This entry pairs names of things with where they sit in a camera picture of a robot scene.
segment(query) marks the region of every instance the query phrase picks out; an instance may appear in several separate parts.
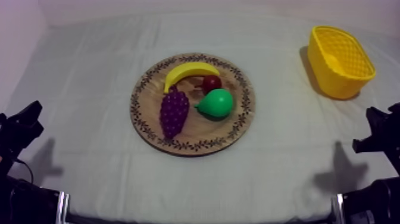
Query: table surface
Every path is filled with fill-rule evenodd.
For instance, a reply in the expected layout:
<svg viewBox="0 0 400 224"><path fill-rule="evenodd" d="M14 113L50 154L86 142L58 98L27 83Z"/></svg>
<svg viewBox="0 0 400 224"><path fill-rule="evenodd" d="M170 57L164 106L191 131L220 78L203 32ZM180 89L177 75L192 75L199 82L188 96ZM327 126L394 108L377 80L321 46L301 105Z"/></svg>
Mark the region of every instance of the table surface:
<svg viewBox="0 0 400 224"><path fill-rule="evenodd" d="M360 95L320 95L305 52L321 23L250 13L130 15L51 29L15 90L7 115L38 99L45 131L21 154L35 184L71 194L71 210L150 222L284 222L330 211L330 196L396 176L382 153L356 155L369 136L365 109L400 100L398 39L340 26L365 48L377 76ZM217 55L250 79L255 117L217 154L174 157L134 130L130 95L166 57ZM29 178L24 167L11 174Z"/></svg>

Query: wooden plate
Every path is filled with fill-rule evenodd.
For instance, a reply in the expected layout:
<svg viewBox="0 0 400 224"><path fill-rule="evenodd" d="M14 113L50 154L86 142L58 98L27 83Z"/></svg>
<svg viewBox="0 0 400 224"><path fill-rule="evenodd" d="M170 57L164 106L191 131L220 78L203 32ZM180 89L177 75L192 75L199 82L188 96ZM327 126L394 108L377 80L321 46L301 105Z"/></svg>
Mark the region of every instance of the wooden plate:
<svg viewBox="0 0 400 224"><path fill-rule="evenodd" d="M221 121L211 121L194 108L204 97L202 77L189 77L177 84L189 98L190 109L182 132L165 139L159 116L165 76L175 66L190 61L212 64L221 74L223 88L233 95L232 113ZM131 97L130 117L139 135L153 147L173 155L199 156L220 151L238 140L250 127L254 116L254 91L249 79L234 64L208 54L179 54L160 61L140 78Z"/></svg>

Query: yellow banana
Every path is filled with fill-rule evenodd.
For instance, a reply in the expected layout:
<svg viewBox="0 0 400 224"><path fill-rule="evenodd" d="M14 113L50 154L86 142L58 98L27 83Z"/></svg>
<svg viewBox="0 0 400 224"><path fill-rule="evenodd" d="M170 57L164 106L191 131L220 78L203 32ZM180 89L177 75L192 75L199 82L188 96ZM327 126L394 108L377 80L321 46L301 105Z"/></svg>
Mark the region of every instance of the yellow banana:
<svg viewBox="0 0 400 224"><path fill-rule="evenodd" d="M164 93L167 94L170 87L179 80L188 76L219 76L220 72L212 65L204 62L188 62L173 68L165 77Z"/></svg>

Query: red apple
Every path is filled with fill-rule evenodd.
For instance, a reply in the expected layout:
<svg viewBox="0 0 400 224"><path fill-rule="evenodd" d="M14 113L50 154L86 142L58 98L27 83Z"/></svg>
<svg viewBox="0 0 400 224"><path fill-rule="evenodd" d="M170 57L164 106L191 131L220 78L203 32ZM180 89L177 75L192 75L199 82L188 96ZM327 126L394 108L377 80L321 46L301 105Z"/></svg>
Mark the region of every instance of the red apple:
<svg viewBox="0 0 400 224"><path fill-rule="evenodd" d="M221 89L221 87L221 79L218 76L213 75L205 76L203 79L203 84L201 85L205 95L209 93L209 91L212 91L213 89Z"/></svg>

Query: yellow basket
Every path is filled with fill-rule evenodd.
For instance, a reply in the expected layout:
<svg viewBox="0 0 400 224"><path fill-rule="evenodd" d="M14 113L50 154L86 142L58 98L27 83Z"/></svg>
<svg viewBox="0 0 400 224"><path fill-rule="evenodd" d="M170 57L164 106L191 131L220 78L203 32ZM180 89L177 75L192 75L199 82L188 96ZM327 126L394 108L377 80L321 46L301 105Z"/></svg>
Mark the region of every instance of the yellow basket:
<svg viewBox="0 0 400 224"><path fill-rule="evenodd" d="M333 98L353 97L376 74L360 43L334 27L312 28L308 59L321 90Z"/></svg>

